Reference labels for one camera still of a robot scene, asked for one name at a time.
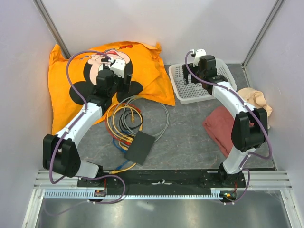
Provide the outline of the black network switch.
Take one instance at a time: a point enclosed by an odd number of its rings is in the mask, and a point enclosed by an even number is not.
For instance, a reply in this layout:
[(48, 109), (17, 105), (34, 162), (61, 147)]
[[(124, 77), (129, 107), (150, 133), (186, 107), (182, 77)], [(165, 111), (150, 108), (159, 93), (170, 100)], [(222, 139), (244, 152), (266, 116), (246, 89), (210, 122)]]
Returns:
[(155, 140), (155, 137), (139, 131), (125, 153), (125, 159), (143, 166)]

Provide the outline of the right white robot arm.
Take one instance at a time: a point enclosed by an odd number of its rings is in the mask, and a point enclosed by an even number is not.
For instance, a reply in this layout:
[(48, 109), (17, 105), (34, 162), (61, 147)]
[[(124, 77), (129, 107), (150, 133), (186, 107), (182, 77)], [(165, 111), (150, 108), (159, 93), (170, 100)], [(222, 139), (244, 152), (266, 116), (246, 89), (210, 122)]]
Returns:
[(191, 50), (186, 56), (192, 56), (194, 61), (182, 66), (184, 82), (200, 83), (234, 118), (231, 132), (233, 146), (226, 160), (220, 164), (217, 176), (218, 183), (228, 187), (240, 176), (249, 157), (254, 155), (265, 160), (272, 157), (267, 112), (246, 102), (229, 81), (217, 73), (214, 56), (207, 55), (203, 49)]

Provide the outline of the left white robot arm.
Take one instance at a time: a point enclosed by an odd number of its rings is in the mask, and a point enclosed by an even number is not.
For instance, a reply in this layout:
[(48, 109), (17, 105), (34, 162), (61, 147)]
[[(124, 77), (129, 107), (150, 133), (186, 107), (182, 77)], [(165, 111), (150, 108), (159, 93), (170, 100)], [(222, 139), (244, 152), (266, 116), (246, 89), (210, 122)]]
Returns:
[(94, 187), (104, 182), (101, 167), (80, 159), (78, 145), (89, 128), (100, 119), (112, 105), (117, 92), (129, 92), (132, 76), (122, 75), (115, 69), (101, 70), (97, 84), (93, 86), (78, 114), (54, 135), (47, 134), (43, 139), (43, 168), (50, 173), (64, 177), (86, 177)]

